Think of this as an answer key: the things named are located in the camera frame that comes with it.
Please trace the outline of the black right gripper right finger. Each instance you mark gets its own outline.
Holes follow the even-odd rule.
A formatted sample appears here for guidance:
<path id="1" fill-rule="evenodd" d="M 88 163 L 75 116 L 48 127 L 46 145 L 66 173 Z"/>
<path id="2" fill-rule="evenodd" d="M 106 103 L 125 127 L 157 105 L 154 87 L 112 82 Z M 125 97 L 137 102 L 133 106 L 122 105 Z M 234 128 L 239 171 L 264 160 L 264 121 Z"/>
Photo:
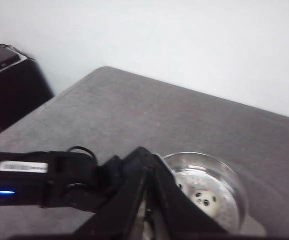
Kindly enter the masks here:
<path id="1" fill-rule="evenodd" d="M 150 180 L 146 194 L 146 216 L 151 207 L 162 213 L 162 222 L 169 237 L 226 237 L 223 227 L 204 213 L 185 196 L 163 160 L 156 155 L 146 156 Z"/>

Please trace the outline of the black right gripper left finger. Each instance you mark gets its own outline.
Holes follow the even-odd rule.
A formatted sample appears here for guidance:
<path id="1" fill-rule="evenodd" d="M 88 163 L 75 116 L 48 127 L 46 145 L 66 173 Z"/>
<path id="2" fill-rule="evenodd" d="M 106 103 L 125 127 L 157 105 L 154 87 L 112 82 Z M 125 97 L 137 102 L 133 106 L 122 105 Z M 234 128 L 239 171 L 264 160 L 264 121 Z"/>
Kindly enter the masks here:
<path id="1" fill-rule="evenodd" d="M 122 161 L 125 182 L 96 214 L 79 228 L 80 237 L 129 237 L 150 181 L 151 153 L 136 148 Z"/>

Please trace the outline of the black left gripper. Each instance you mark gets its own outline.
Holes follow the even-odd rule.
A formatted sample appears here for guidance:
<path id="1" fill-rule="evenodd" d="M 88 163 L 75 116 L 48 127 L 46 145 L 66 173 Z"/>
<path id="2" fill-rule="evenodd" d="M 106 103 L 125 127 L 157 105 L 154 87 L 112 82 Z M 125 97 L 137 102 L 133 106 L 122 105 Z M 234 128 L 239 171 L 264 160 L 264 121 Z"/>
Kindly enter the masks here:
<path id="1" fill-rule="evenodd" d="M 71 183 L 65 187 L 66 206 L 95 213 L 108 203 L 125 183 L 123 160 L 117 155 L 91 172 L 90 182 Z"/>

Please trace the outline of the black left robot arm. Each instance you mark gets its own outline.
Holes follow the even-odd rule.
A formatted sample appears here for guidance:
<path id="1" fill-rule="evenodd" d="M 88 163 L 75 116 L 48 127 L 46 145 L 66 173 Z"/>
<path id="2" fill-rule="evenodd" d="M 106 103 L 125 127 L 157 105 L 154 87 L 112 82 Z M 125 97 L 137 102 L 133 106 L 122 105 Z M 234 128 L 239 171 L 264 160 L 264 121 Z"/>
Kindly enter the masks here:
<path id="1" fill-rule="evenodd" d="M 99 165 L 83 147 L 67 151 L 0 152 L 0 206 L 40 206 L 94 212 L 134 204 L 115 157 Z"/>

